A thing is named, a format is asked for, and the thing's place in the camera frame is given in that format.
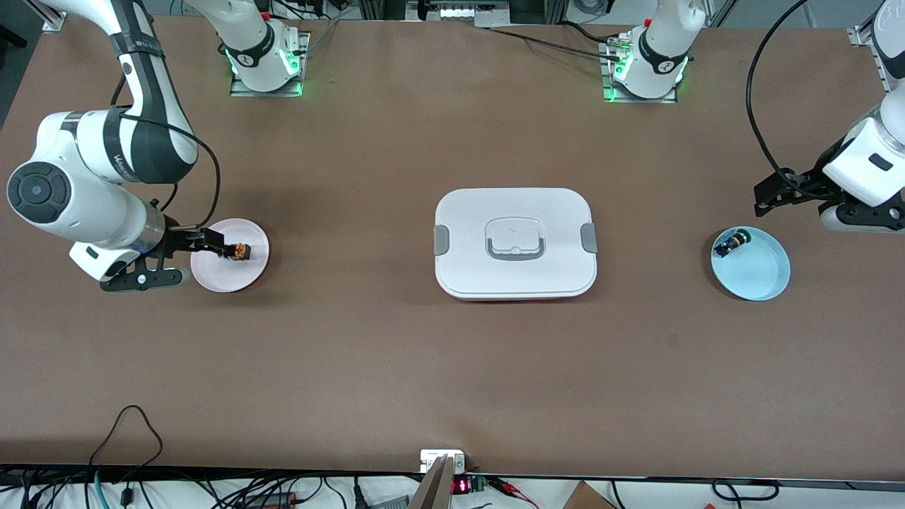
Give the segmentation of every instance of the robot logo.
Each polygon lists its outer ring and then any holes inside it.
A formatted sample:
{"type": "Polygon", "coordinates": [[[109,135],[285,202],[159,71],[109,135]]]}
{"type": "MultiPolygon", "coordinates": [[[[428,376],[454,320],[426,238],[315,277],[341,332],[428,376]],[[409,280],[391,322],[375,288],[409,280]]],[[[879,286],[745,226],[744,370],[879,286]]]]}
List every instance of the robot logo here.
{"type": "Polygon", "coordinates": [[[245,67],[251,67],[254,65],[254,59],[245,53],[240,53],[239,55],[237,55],[235,57],[235,60],[245,67]]]}

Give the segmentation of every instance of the light blue plate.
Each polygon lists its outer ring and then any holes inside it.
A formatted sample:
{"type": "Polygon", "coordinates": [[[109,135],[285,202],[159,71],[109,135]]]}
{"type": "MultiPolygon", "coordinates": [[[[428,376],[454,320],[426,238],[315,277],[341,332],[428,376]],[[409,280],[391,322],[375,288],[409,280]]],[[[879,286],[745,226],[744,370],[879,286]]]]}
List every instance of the light blue plate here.
{"type": "Polygon", "coordinates": [[[710,266],[720,284],[749,301],[768,301],[781,294],[789,284],[792,265],[786,250],[773,236],[752,226],[735,226],[719,234],[710,249],[710,266]],[[751,240],[720,258],[713,247],[740,228],[748,230],[751,240]]]}

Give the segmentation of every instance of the tabletop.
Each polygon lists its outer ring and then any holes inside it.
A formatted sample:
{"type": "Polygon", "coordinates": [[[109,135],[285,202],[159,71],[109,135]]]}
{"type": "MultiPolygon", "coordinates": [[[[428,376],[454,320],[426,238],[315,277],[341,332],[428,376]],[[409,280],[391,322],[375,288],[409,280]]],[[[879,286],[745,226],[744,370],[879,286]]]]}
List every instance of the tabletop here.
{"type": "MultiPolygon", "coordinates": [[[[656,105],[604,102],[594,58],[403,22],[340,22],[302,97],[231,98],[204,19],[155,27],[223,166],[214,220],[261,225],[270,264],[239,293],[108,294],[67,241],[0,206],[0,461],[87,461],[137,403],[160,465],[412,470],[421,448],[457,447],[483,472],[905,481],[902,241],[825,231],[816,204],[754,217],[770,168],[744,88],[762,31],[705,29],[679,102],[656,105]],[[464,187],[581,193],[594,286],[545,303],[445,294],[433,212],[464,187]],[[710,276],[710,242],[738,225],[789,254],[772,301],[710,276]]],[[[564,26],[517,30],[595,49],[564,26]]],[[[45,115],[105,108],[118,72],[88,22],[44,35],[0,132],[6,175],[45,115]]],[[[805,170],[882,94],[844,31],[786,30],[754,103],[780,163],[805,170]]],[[[200,157],[167,210],[183,223],[210,203],[200,157]]],[[[99,461],[154,449],[131,416],[99,461]]]]}

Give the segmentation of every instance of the pink plate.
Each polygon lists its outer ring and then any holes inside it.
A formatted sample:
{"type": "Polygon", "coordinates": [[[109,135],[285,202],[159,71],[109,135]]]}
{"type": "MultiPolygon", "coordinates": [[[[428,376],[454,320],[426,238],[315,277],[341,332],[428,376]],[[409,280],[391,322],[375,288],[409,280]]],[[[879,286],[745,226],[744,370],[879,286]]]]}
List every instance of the pink plate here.
{"type": "Polygon", "coordinates": [[[227,244],[247,244],[252,248],[248,260],[230,260],[214,253],[192,253],[192,275],[211,292],[237,292],[255,282],[264,272],[271,255],[271,245],[260,226],[248,219],[224,219],[210,226],[224,235],[227,244]]]}

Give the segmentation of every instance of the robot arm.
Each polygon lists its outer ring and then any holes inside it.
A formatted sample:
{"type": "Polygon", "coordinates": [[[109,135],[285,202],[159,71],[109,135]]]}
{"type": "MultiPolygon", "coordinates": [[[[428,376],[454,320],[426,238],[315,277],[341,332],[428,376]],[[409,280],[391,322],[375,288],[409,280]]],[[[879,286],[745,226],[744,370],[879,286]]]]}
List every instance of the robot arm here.
{"type": "Polygon", "coordinates": [[[187,282],[182,269],[166,269],[170,274],[164,275],[163,260],[175,251],[208,250],[247,259],[246,246],[225,245],[222,235],[206,228],[180,227],[122,186],[174,184],[197,159],[194,140],[166,127],[192,134],[141,0],[47,4],[84,16],[107,33],[135,104],[46,117],[33,155],[7,183],[15,212],[33,226],[74,241],[70,258],[108,290],[187,282]],[[155,274],[145,270],[146,256],[157,259],[155,274]],[[133,263],[137,271],[127,273],[133,263]]]}
{"type": "MultiPolygon", "coordinates": [[[[888,74],[905,78],[905,0],[887,0],[873,22],[873,41],[888,74]]],[[[905,233],[905,87],[897,87],[855,122],[810,171],[771,175],[755,186],[755,214],[822,199],[823,224],[834,231],[905,233]]]]}
{"type": "Polygon", "coordinates": [[[669,93],[681,79],[705,18],[701,0],[658,0],[650,24],[636,26],[626,35],[628,51],[614,79],[645,99],[669,93]]]}
{"type": "Polygon", "coordinates": [[[252,91],[276,91],[299,74],[299,29],[264,21],[251,0],[188,0],[214,26],[233,72],[252,91]]]}

